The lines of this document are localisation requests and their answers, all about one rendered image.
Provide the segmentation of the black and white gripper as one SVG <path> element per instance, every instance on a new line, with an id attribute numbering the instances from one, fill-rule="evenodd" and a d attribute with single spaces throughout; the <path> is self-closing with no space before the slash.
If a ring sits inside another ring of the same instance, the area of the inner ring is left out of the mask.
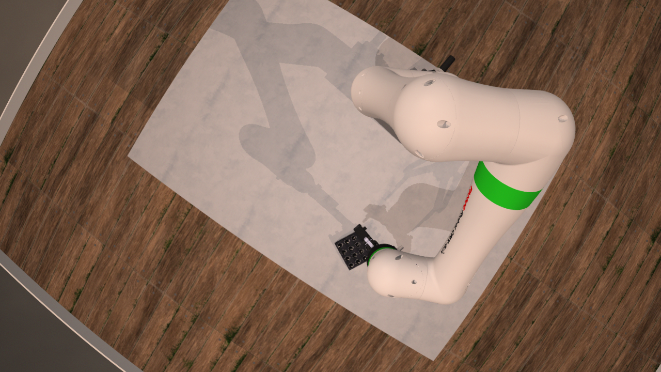
<path id="1" fill-rule="evenodd" d="M 364 228 L 364 229 L 363 229 Z M 365 231 L 367 230 L 366 227 L 361 226 L 360 224 L 357 225 L 353 229 L 357 235 L 361 238 L 362 243 L 367 245 L 367 249 L 370 251 L 374 246 L 378 245 L 377 241 L 373 240 L 371 236 Z"/>

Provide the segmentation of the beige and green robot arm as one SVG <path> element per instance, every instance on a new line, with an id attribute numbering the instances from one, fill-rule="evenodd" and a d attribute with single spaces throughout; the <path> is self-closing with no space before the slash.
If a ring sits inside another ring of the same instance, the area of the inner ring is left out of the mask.
<path id="1" fill-rule="evenodd" d="M 384 297 L 443 305 L 459 301 L 575 139 L 571 109 L 556 95 L 469 82 L 446 72 L 454 61 L 449 56 L 430 71 L 372 66 L 352 83 L 357 110 L 389 124 L 411 154 L 428 162 L 479 162 L 436 257 L 388 243 L 370 250 L 367 278 Z"/>

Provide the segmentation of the black square panel with knobs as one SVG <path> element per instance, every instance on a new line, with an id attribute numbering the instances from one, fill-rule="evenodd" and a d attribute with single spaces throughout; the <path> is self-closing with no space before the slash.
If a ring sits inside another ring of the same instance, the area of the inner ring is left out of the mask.
<path id="1" fill-rule="evenodd" d="M 349 270 L 365 263 L 367 261 L 368 253 L 370 252 L 366 249 L 367 245 L 362 243 L 361 238 L 356 232 L 335 242 L 335 246 Z"/>

